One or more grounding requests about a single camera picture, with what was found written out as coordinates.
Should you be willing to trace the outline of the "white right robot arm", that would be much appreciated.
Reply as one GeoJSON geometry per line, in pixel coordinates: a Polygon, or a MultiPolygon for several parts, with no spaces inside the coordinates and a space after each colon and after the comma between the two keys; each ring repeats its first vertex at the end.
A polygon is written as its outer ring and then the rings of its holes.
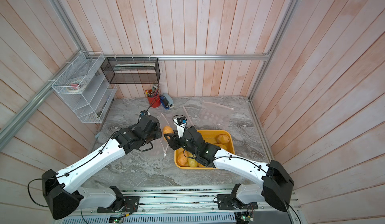
{"type": "Polygon", "coordinates": [[[188,152],[188,159],[204,167],[227,170],[252,181],[252,185],[236,184],[230,194],[219,197],[220,209],[243,209],[265,201],[276,210],[288,211],[294,181],[278,161],[256,162],[232,154],[206,142],[195,127],[163,136],[173,150],[188,152]]]}

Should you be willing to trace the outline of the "clear zipper bag pink zip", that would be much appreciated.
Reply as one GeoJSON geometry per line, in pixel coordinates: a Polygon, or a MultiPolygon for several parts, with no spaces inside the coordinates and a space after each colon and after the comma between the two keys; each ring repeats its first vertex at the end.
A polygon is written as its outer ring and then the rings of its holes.
{"type": "Polygon", "coordinates": [[[165,133],[170,133],[172,127],[170,126],[167,118],[164,114],[159,114],[157,117],[160,124],[161,137],[159,139],[153,140],[153,149],[150,150],[150,156],[153,157],[166,157],[169,150],[169,144],[164,137],[165,133]]]}

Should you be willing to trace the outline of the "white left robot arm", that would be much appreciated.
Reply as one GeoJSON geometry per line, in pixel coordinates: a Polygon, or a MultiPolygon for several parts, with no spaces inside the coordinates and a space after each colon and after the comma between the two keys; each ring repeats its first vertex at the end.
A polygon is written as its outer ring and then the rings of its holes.
{"type": "Polygon", "coordinates": [[[104,208],[112,212],[125,208],[125,198],[116,186],[106,189],[83,188],[82,184],[111,162],[162,137],[159,120],[143,115],[127,128],[114,132],[104,145],[76,163],[42,175],[43,197],[53,219],[63,219],[74,211],[104,208]]]}

